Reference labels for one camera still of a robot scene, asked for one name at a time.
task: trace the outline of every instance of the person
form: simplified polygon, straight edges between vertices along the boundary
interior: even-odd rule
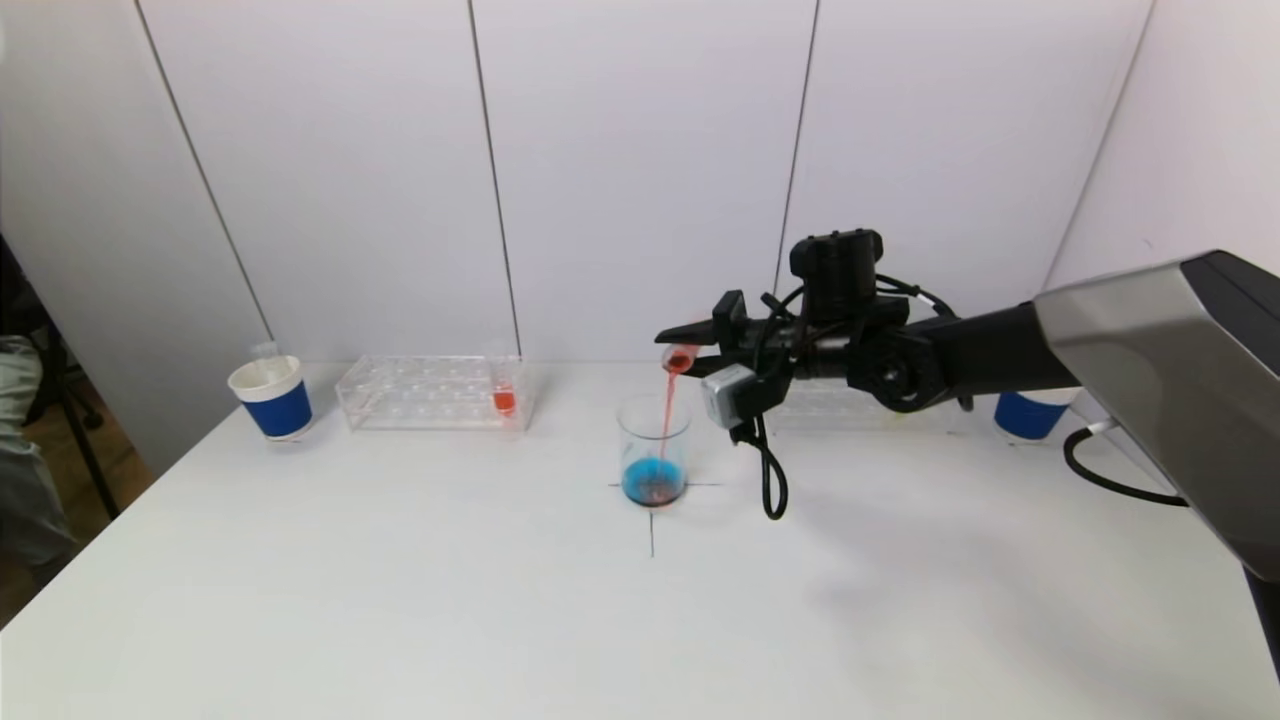
[[[22,329],[22,293],[31,292],[0,238],[0,548],[22,562],[41,589],[72,561],[78,543],[40,447],[22,425],[44,369]]]

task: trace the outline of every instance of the blue and white paper cup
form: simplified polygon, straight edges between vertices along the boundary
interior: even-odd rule
[[[1078,387],[1005,392],[996,404],[996,424],[1025,439],[1044,439],[1080,392]]]
[[[248,363],[232,373],[227,384],[266,439],[292,439],[311,424],[311,401],[302,382],[302,361],[292,355],[275,360],[288,363],[288,373],[280,378],[271,379],[260,363]]]

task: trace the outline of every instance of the wooden floor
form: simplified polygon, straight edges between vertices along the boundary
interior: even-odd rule
[[[151,487],[155,477],[142,464],[142,459],[93,386],[88,380],[81,380],[76,389],[102,414],[105,420],[102,427],[87,433],[111,495],[115,496],[120,510],[124,510]],[[23,433],[40,446],[49,471],[54,477],[54,484],[58,486],[58,495],[61,497],[72,533],[81,546],[87,546],[106,528],[108,515],[93,489],[61,407],[56,405],[49,407],[41,419],[23,428]],[[0,628],[8,624],[33,594],[35,587],[27,571],[10,557],[0,555]]]

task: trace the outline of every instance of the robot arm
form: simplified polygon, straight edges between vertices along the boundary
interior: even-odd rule
[[[733,291],[710,320],[657,342],[719,346],[690,374],[704,378],[708,411],[735,441],[806,378],[844,378],[899,413],[1084,386],[1249,570],[1280,652],[1280,278],[1213,251],[960,319],[877,275],[882,254],[873,231],[804,240],[790,256],[803,288],[765,296],[767,320],[749,319]],[[940,316],[908,324],[905,295]]]

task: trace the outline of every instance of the person's leg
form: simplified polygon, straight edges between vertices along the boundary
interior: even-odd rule
[[[40,356],[26,338],[0,337],[0,547],[31,570],[36,587],[76,555],[58,491],[22,423],[40,388]]]

